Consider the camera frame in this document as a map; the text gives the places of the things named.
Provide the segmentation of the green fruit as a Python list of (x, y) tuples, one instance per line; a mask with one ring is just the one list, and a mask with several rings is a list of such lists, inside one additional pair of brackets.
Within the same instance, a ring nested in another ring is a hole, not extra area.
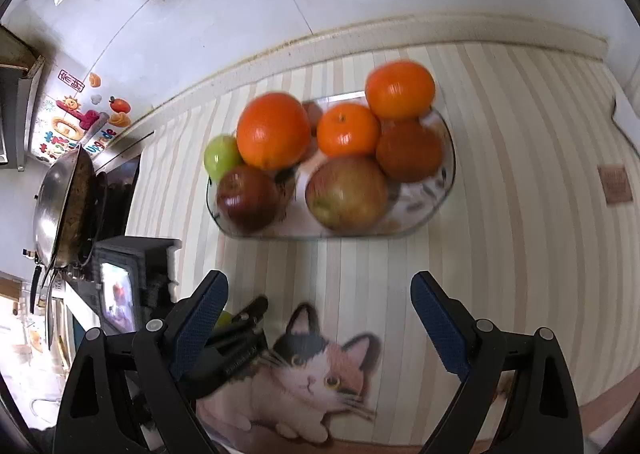
[(224, 174), (243, 163), (236, 138), (230, 134), (214, 137), (205, 148), (203, 161), (209, 178), (218, 183)]
[(227, 311), (222, 311), (218, 316), (215, 329), (229, 325), (232, 322), (233, 315)]

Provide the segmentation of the orange mandarin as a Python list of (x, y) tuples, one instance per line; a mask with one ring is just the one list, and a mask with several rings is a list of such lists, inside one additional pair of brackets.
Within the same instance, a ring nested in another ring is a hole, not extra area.
[(390, 121), (426, 116), (435, 92), (432, 74), (412, 60), (395, 60), (375, 68), (364, 84), (364, 95), (373, 114)]

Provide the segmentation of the black gas stove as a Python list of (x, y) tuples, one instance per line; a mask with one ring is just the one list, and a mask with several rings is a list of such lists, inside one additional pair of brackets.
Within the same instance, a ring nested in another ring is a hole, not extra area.
[(140, 157), (136, 156), (106, 172), (98, 172), (92, 180), (78, 254), (62, 274), (65, 281), (92, 281), (94, 245), (125, 234), (139, 167)]

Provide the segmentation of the steel wok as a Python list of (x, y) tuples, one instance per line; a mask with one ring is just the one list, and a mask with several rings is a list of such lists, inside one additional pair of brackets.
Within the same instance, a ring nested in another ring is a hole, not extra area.
[(89, 262), (102, 225), (106, 193), (106, 175), (94, 171), (85, 148), (78, 146), (58, 158), (36, 196), (38, 271)]

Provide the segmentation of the dark red apple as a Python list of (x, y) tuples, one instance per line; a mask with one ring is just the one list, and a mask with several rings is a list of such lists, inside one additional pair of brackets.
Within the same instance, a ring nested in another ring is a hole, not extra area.
[(279, 205), (276, 182), (252, 166), (231, 169), (217, 185), (216, 206), (221, 218), (241, 233), (254, 233), (271, 224)]

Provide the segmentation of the striped cat table mat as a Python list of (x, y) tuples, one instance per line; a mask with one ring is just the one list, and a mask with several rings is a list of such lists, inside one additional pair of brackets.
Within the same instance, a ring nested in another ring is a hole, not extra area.
[[(420, 62), (456, 150), (451, 193), (431, 221), (382, 239), (233, 239), (206, 207), (203, 149), (246, 103), (280, 88), (300, 98), (362, 89), (376, 66)], [(551, 328), (577, 399), (587, 404), (639, 365), (639, 159), (612, 120), (623, 89), (603, 62), (487, 43), (419, 45), (329, 60), (204, 100), (159, 128), (143, 151), (127, 231), (181, 241), (178, 295), (213, 269), (228, 307), (269, 300), (278, 338), (303, 302), (323, 336), (374, 333), (381, 355), (364, 404), (373, 417), (327, 414), (323, 453), (414, 452), (457, 390), (414, 312), (413, 274), (499, 328)]]

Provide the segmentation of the green fruit on plate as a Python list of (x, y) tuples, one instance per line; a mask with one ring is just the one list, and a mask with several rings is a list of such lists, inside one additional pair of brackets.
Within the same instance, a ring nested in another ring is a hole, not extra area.
[(236, 138), (230, 134), (214, 137), (205, 148), (203, 161), (209, 178), (218, 183), (224, 174), (243, 163)]

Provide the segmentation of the floral oval ceramic plate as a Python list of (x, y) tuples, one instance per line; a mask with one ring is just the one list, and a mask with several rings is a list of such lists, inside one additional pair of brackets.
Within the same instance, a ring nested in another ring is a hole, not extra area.
[(322, 226), (309, 212), (305, 189), (314, 170), (326, 161), (326, 155), (312, 140), (303, 162), (276, 174), (276, 182), (284, 195), (277, 218), (264, 229), (254, 232), (254, 239), (303, 240), (326, 238), (390, 238), (409, 234), (430, 221), (449, 196), (456, 178), (456, 151), (451, 132), (442, 113), (432, 109), (420, 119), (421, 125), (435, 132), (442, 143), (442, 164), (432, 177), (420, 183), (390, 185), (384, 217), (367, 231), (337, 233)]

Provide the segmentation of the red-yellow apple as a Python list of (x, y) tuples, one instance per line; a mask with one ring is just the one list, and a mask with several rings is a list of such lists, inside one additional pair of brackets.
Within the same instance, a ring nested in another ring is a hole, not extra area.
[(364, 232), (386, 214), (388, 185), (370, 158), (343, 156), (324, 162), (305, 188), (311, 215), (338, 233)]

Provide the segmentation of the large orange on plate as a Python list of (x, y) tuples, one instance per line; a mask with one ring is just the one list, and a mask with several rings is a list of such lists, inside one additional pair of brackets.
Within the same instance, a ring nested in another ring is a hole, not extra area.
[(304, 158), (311, 143), (306, 110), (288, 93), (257, 96), (242, 111), (236, 143), (248, 165), (269, 172), (288, 169)]

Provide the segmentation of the dark orange on plate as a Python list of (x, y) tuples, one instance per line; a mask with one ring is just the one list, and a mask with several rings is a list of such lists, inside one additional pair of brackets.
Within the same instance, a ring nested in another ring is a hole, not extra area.
[(436, 174), (444, 151), (434, 130), (416, 121), (406, 121), (383, 130), (375, 159), (391, 180), (418, 183)]

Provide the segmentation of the small mandarin on plate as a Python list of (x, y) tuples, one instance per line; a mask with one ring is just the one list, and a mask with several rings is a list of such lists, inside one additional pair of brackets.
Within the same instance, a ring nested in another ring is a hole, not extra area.
[(330, 158), (372, 156), (380, 135), (378, 118), (368, 107), (356, 102), (331, 107), (317, 125), (318, 147)]

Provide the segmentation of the white paper sheet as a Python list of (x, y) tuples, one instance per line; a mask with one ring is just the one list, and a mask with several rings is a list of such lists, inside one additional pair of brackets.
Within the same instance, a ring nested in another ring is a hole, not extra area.
[(624, 93), (616, 93), (612, 121), (634, 152), (640, 156), (640, 119)]

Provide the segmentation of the colourful wall stickers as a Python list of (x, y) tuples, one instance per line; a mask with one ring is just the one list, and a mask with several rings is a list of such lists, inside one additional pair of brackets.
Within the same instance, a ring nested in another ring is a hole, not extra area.
[(82, 146), (102, 153), (134, 122), (134, 105), (92, 72), (84, 79), (56, 67), (35, 105), (28, 150), (46, 163)]

